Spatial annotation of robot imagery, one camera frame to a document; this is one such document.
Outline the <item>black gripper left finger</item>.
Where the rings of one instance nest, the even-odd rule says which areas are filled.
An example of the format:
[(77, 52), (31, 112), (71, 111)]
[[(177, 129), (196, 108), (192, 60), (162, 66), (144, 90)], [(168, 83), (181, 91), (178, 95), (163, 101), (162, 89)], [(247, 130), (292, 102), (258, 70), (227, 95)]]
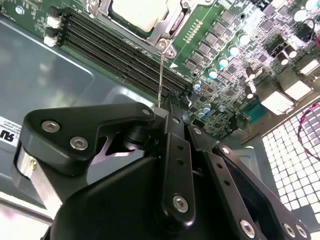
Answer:
[(144, 151), (160, 160), (158, 220), (189, 227), (196, 209), (187, 109), (187, 97), (169, 94), (154, 109), (135, 102), (34, 110), (24, 118), (14, 165), (55, 217), (87, 186), (90, 165)]

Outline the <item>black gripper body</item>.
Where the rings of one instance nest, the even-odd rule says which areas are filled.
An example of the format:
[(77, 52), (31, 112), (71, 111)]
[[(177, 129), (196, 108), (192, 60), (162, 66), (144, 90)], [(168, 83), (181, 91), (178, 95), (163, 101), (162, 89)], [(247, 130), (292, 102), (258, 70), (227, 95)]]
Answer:
[(46, 240), (223, 240), (222, 210), (213, 191), (207, 191), (190, 144), (195, 220), (188, 227), (168, 227), (156, 215), (160, 159), (136, 160), (74, 193), (61, 206)]

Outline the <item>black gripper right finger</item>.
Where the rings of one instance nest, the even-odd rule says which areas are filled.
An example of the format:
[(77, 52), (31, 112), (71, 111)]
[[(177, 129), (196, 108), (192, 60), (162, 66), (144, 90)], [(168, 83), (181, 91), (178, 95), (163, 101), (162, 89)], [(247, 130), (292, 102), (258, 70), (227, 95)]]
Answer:
[(187, 125), (195, 164), (202, 171), (206, 190), (221, 209), (223, 240), (309, 240), (307, 227), (224, 144), (210, 148), (200, 129)]

